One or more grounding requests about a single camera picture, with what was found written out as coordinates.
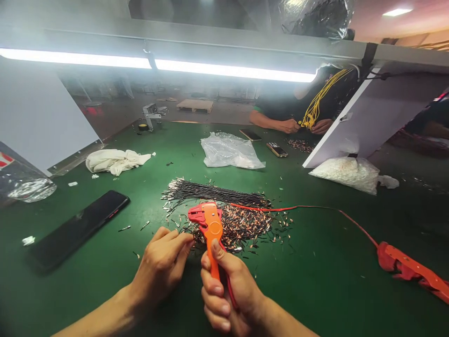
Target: light tube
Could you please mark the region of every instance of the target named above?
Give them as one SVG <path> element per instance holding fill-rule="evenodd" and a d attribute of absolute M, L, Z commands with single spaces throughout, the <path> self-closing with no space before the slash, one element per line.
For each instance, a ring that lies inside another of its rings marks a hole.
<path fill-rule="evenodd" d="M 146 58 L 91 55 L 67 53 L 58 51 L 33 51 L 23 49 L 0 48 L 0 55 L 8 59 L 37 62 L 68 63 L 91 66 L 117 66 L 125 68 L 151 69 Z M 312 82 L 317 76 L 315 73 L 296 73 L 281 70 L 267 70 L 246 68 L 240 66 L 222 66 L 205 63 L 171 61 L 156 59 L 156 66 L 160 70 L 179 71 L 186 73 L 202 73 L 210 75 L 244 77 L 260 80 L 275 80 L 287 82 Z"/>
<path fill-rule="evenodd" d="M 58 51 L 32 51 L 3 48 L 0 48 L 0 55 L 7 59 L 16 59 L 22 61 L 151 69 L 148 59 L 125 56 L 91 55 Z"/>

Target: hand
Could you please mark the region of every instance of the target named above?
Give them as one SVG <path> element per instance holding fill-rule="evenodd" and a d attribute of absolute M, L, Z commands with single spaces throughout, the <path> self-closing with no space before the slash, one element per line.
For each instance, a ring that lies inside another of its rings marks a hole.
<path fill-rule="evenodd" d="M 331 119 L 322 119 L 318 121 L 313 127 L 312 127 L 312 133 L 323 135 L 329 130 L 331 125 L 333 124 L 333 120 Z"/>
<path fill-rule="evenodd" d="M 285 133 L 296 133 L 299 130 L 299 124 L 294 119 L 279 121 L 277 129 Z"/>
<path fill-rule="evenodd" d="M 224 291 L 220 280 L 210 274 L 210 260 L 207 252 L 201 259 L 201 278 L 203 288 L 204 312 L 212 327 L 227 333 L 232 330 L 235 336 L 248 336 L 261 321 L 266 297 L 254 281 L 247 266 L 238 257 L 226 253 L 214 239 L 212 254 L 218 264 L 229 275 L 232 292 L 238 308 L 233 308 L 229 294 Z"/>
<path fill-rule="evenodd" d="M 182 277 L 194 243 L 192 234 L 159 228 L 146 246 L 139 269 L 127 287 L 133 308 L 152 310 L 170 294 Z"/>

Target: black shirt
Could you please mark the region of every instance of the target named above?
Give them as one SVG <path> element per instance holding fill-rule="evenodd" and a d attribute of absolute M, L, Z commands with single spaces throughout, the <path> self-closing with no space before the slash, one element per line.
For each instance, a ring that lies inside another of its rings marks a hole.
<path fill-rule="evenodd" d="M 315 96 L 338 71 L 340 70 L 335 68 L 324 70 L 325 79 L 320 83 L 313 84 L 307 95 L 302 99 L 295 97 L 292 86 L 284 88 L 284 90 L 267 88 L 256 100 L 254 110 L 263 113 L 270 119 L 288 120 L 293 118 L 296 121 L 302 121 Z M 357 71 L 353 70 L 334 84 L 321 99 L 317 121 L 334 119 L 357 88 Z"/>

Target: mobile phone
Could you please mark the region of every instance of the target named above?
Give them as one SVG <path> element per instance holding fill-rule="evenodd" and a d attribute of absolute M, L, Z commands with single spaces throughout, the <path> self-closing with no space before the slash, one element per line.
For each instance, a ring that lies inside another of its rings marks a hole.
<path fill-rule="evenodd" d="M 39 272 L 49 272 L 60 266 L 96 231 L 104 226 L 130 199 L 110 190 L 60 227 L 31 246 L 27 260 Z"/>
<path fill-rule="evenodd" d="M 276 143 L 267 143 L 267 146 L 279 158 L 285 158 L 289 155 L 282 149 L 282 147 L 280 147 Z"/>
<path fill-rule="evenodd" d="M 240 132 L 244 134 L 250 141 L 259 141 L 262 140 L 260 136 L 256 133 L 252 132 L 250 129 L 240 129 Z"/>

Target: wooden pallet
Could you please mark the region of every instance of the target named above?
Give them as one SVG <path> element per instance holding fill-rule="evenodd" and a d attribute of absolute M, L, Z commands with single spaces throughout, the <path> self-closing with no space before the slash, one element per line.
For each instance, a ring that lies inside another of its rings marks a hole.
<path fill-rule="evenodd" d="M 196 112 L 197 110 L 204 110 L 207 113 L 212 112 L 213 101 L 201 101 L 201 100 L 184 100 L 176 105 L 177 110 L 190 110 Z"/>

